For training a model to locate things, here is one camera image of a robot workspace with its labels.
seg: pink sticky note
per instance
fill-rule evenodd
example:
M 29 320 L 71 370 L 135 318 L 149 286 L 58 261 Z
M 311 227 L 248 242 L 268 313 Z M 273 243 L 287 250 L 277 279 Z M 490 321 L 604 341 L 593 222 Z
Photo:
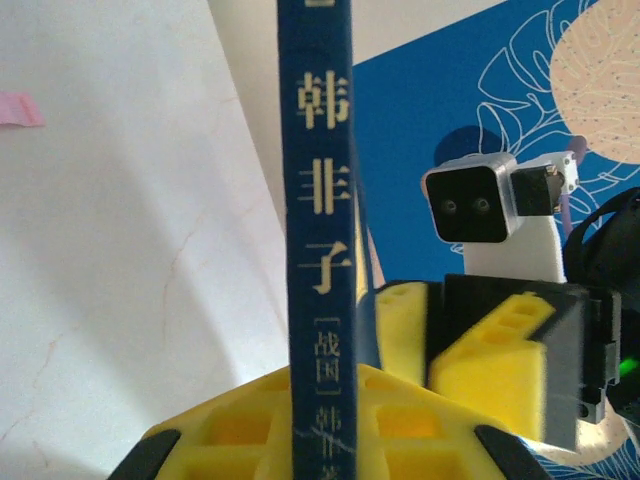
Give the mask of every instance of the pink sticky note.
M 26 93 L 0 92 L 0 125 L 41 127 L 44 117 Z

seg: camera lens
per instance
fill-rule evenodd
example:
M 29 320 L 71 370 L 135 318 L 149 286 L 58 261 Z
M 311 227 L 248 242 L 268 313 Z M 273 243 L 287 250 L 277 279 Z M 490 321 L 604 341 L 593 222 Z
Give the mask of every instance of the camera lens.
M 454 213 L 456 213 L 458 206 L 456 205 L 456 202 L 454 202 L 453 200 L 445 200 L 444 202 L 442 202 L 441 209 L 442 209 L 442 213 L 445 213 L 447 215 L 453 215 Z
M 491 209 L 491 206 L 485 198 L 478 198 L 475 202 L 473 202 L 473 208 L 478 213 L 487 213 Z

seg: black plastic part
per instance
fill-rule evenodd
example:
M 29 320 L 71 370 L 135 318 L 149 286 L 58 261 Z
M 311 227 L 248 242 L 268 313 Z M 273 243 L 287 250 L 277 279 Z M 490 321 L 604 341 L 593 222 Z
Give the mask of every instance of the black plastic part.
M 429 385 L 429 368 L 431 363 L 451 346 L 460 336 L 451 332 L 451 322 L 444 314 L 444 285 L 430 282 L 427 286 L 427 318 L 425 334 L 424 386 Z
M 396 287 L 398 285 L 405 285 L 408 283 L 428 283 L 424 280 L 389 280 L 384 285 L 376 288 L 376 294 L 384 292 L 386 289 Z
M 180 436 L 164 430 L 140 440 L 107 480 L 154 480 Z
M 622 311 L 620 355 L 622 359 L 640 360 L 640 313 L 634 310 Z
M 562 193 L 563 179 L 547 167 L 521 168 L 511 174 L 516 209 L 522 217 L 555 213 Z
M 356 305 L 356 362 L 382 368 L 376 335 L 375 291 L 369 290 Z
M 505 480 L 551 480 L 551 475 L 517 437 L 489 425 L 478 425 L 475 434 Z
M 432 361 L 500 303 L 521 292 L 529 283 L 528 280 L 509 278 L 446 275 L 444 305 L 447 328 L 439 341 L 430 344 L 428 361 Z M 536 285 L 544 286 L 547 283 L 536 282 Z M 605 288 L 584 288 L 589 292 L 591 307 L 586 317 L 587 321 L 584 322 L 583 386 L 580 393 L 582 405 L 579 417 L 587 422 L 598 423 L 604 417 L 604 391 L 607 384 L 615 384 L 618 379 L 621 345 L 620 296 Z
M 583 244 L 591 224 L 611 213 Z M 622 308 L 640 312 L 639 237 L 640 187 L 634 187 L 608 200 L 571 232 L 563 249 L 567 279 L 617 290 Z
M 434 172 L 425 182 L 436 230 L 443 241 L 500 243 L 507 239 L 498 177 L 490 167 Z M 479 199 L 486 202 L 486 209 L 474 207 Z
M 547 347 L 544 442 L 575 450 L 589 294 L 575 285 L 539 282 L 529 284 L 525 290 L 535 292 L 555 308 L 551 317 L 529 337 Z
M 640 430 L 640 369 L 625 375 L 618 385 L 607 389 L 607 398 L 618 415 Z

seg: blue poster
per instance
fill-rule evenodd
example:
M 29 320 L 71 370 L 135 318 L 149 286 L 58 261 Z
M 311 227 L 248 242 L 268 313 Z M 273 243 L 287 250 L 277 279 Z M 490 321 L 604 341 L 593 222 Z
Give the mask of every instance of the blue poster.
M 637 185 L 638 32 L 638 0 L 508 0 L 357 65 L 356 138 L 387 281 L 463 272 L 460 245 L 438 240 L 420 188 L 446 160 L 508 151 L 523 162 L 583 135 L 574 225 Z M 542 461 L 556 478 L 640 479 L 630 440 L 593 465 Z

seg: beige circle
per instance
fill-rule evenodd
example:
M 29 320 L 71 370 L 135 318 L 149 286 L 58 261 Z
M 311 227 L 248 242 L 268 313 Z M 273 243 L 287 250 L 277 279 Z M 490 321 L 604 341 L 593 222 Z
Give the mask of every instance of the beige circle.
M 624 420 L 613 411 L 608 401 L 604 420 L 597 425 L 579 421 L 577 429 L 578 445 L 575 452 L 529 443 L 537 453 L 560 465 L 580 466 L 605 460 L 629 439 Z
M 551 85 L 591 150 L 640 163 L 640 0 L 599 0 L 582 13 L 553 52 Z

